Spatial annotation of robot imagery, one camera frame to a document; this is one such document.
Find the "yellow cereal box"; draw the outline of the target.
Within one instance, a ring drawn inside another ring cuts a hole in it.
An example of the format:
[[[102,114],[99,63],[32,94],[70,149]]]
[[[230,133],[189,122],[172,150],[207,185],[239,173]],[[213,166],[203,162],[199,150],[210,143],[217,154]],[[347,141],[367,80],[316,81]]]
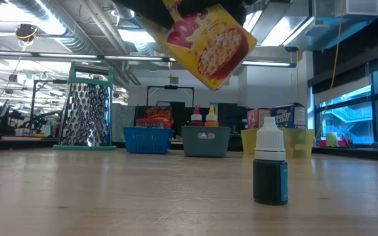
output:
[[[165,28],[142,17],[146,31],[210,90],[220,89],[257,40],[221,5],[183,16],[177,10],[182,0],[162,1],[173,25]]]

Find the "brown orange snack packet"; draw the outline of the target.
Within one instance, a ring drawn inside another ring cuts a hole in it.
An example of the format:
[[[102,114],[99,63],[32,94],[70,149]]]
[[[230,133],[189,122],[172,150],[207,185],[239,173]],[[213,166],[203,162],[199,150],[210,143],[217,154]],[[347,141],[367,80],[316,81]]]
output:
[[[163,121],[165,128],[171,128],[172,107],[171,106],[148,106],[145,109],[144,117],[146,119],[159,119]]]

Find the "red box with grey end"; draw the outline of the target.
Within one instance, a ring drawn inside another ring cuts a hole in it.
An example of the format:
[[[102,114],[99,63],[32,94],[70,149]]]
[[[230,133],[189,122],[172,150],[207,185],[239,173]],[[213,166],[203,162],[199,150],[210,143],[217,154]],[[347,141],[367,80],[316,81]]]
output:
[[[146,128],[165,128],[165,123],[162,119],[137,119],[135,126]]]

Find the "yellow mustard squeeze bottle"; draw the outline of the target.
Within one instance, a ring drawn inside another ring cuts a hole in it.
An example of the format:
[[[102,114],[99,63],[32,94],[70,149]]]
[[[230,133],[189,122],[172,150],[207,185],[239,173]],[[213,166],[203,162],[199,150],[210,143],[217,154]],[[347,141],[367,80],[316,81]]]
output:
[[[209,113],[205,116],[205,127],[219,127],[218,117],[215,114],[215,107],[214,105],[210,105]]]

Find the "red ketchup squeeze bottle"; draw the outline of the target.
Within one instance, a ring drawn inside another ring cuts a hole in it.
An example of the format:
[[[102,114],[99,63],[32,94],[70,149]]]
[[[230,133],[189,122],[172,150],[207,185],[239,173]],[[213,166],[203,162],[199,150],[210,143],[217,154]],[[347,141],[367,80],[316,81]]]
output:
[[[194,108],[194,113],[191,115],[191,119],[190,119],[190,126],[191,127],[203,127],[204,126],[203,117],[200,114],[199,106],[195,106],[195,108]]]

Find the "blue-label dark dropper bottle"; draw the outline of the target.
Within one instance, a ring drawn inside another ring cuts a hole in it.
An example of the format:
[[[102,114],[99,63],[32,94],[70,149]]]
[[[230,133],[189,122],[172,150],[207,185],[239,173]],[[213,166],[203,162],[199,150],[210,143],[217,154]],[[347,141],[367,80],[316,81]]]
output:
[[[253,198],[264,205],[288,203],[288,164],[284,133],[274,117],[265,117],[257,131],[253,160]]]

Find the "long fluorescent light fixture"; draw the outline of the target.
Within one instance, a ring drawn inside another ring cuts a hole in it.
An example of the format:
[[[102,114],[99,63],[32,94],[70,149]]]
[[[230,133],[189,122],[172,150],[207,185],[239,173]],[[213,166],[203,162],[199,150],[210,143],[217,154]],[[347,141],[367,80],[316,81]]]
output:
[[[169,63],[175,63],[180,64],[180,62],[177,62],[174,58],[171,57],[161,57],[159,59],[159,62],[169,62]],[[294,68],[297,64],[294,62],[269,62],[269,61],[243,61],[243,62],[233,62],[229,61],[223,64],[224,66],[230,65],[230,66],[261,66],[261,67],[278,67],[278,68]]]
[[[103,56],[105,60],[126,60],[126,61],[147,61],[147,62],[168,62],[168,58],[155,56]]]
[[[67,59],[101,59],[101,56],[87,54],[60,54],[45,52],[16,52],[0,51],[0,56],[19,56],[19,57],[42,57],[42,58],[67,58]]]

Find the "black cabinets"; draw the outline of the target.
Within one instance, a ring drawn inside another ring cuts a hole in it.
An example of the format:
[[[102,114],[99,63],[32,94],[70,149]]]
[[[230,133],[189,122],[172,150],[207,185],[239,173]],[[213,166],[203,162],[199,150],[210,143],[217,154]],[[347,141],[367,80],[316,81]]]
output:
[[[173,129],[174,134],[181,133],[181,127],[189,125],[194,107],[186,107],[184,102],[171,102],[169,106],[172,107],[171,129]],[[247,129],[247,112],[251,108],[227,103],[214,104],[214,107],[220,127],[230,127],[233,133]],[[147,106],[136,107],[135,120],[145,119],[146,108]]]

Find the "grey background panel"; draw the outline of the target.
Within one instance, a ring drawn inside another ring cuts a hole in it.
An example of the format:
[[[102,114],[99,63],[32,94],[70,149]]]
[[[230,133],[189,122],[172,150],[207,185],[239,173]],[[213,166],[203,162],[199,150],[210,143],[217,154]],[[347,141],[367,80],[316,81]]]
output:
[[[124,142],[123,127],[133,127],[135,106],[112,104],[112,142]]]

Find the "white ceiling air unit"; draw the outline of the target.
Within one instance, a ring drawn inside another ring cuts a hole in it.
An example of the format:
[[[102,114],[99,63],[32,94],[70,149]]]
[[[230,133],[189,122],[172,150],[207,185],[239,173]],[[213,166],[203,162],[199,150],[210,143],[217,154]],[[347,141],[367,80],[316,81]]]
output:
[[[378,0],[346,0],[346,13],[360,16],[378,16]]]

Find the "grey plastic bin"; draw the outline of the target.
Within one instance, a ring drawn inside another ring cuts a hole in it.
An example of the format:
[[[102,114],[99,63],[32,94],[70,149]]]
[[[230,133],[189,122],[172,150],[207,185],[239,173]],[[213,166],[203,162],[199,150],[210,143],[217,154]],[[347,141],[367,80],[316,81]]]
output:
[[[225,157],[229,127],[182,127],[183,150],[189,157]]]

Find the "yellow translucent plastic bin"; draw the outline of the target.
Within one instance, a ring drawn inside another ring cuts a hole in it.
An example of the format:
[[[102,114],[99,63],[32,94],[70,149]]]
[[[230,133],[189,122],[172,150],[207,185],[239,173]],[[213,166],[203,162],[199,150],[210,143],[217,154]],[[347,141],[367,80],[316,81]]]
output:
[[[310,158],[314,143],[314,130],[301,128],[281,128],[284,137],[286,157]],[[245,129],[241,131],[243,153],[253,155],[256,146],[258,129]]]

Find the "pale green container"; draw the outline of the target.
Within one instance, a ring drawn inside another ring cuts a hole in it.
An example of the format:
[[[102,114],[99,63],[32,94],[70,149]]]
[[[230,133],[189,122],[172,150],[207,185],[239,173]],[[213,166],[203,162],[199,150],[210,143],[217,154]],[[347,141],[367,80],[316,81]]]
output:
[[[337,133],[336,132],[326,133],[325,146],[329,148],[337,147]]]

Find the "large silver air duct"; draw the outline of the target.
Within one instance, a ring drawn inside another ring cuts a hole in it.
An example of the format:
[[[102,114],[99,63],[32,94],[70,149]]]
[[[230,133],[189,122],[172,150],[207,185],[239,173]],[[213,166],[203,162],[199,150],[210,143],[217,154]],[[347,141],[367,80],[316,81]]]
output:
[[[53,35],[72,53],[95,54],[97,49],[57,0],[7,0],[37,20],[38,27]]]

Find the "black background rack frame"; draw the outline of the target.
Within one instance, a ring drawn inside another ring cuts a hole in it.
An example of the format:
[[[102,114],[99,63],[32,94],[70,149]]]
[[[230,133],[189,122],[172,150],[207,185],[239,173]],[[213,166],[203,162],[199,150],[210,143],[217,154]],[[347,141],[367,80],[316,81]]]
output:
[[[66,84],[67,80],[64,79],[52,79],[52,80],[34,80],[33,81],[33,90],[32,90],[32,98],[31,98],[31,111],[30,111],[30,120],[28,123],[28,128],[31,129],[34,121],[34,110],[35,110],[35,101],[36,101],[36,94],[37,92],[43,88],[44,85],[47,83],[53,84]]]

